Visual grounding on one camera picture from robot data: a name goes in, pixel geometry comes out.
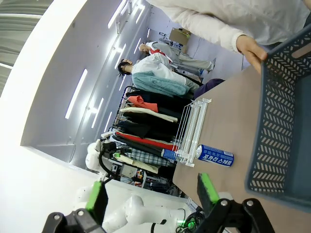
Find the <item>person's left hand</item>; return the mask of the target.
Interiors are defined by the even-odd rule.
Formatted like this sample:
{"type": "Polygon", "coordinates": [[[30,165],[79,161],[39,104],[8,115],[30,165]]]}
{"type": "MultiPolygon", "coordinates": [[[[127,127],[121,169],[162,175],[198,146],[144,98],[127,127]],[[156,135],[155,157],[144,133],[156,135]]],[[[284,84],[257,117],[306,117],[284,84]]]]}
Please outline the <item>person's left hand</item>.
{"type": "Polygon", "coordinates": [[[253,68],[261,74],[261,63],[267,59],[267,52],[253,38],[246,35],[240,35],[237,38],[236,47],[253,68]]]}

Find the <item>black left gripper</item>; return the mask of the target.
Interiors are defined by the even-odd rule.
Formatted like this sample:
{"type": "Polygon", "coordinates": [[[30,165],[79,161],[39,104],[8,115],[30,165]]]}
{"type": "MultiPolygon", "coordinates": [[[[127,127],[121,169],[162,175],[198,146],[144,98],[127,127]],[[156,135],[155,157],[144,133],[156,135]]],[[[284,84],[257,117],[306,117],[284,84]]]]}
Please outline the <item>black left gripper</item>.
{"type": "Polygon", "coordinates": [[[127,146],[119,145],[115,142],[103,143],[103,156],[105,158],[113,158],[114,153],[125,153],[127,146]]]}

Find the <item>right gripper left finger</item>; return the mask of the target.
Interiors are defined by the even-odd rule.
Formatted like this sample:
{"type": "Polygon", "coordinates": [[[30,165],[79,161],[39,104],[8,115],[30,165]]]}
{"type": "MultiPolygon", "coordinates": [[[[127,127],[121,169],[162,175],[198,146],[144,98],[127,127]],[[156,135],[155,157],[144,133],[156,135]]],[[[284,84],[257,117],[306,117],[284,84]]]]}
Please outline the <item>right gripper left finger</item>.
{"type": "Polygon", "coordinates": [[[105,183],[96,181],[85,208],[79,208],[65,216],[61,212],[50,213],[44,233],[104,233],[102,227],[108,204],[105,183]]]}

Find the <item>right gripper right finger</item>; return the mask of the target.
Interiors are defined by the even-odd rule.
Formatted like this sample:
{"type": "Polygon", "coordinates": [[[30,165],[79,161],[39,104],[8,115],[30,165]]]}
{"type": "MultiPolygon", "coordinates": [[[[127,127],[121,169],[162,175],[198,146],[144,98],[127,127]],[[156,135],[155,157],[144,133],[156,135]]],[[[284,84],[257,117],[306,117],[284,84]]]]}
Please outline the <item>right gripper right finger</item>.
{"type": "Polygon", "coordinates": [[[220,198],[206,173],[197,177],[197,194],[205,214],[197,233],[222,233],[234,228],[239,233],[273,233],[275,230],[258,199],[245,199],[242,203],[220,198]]]}

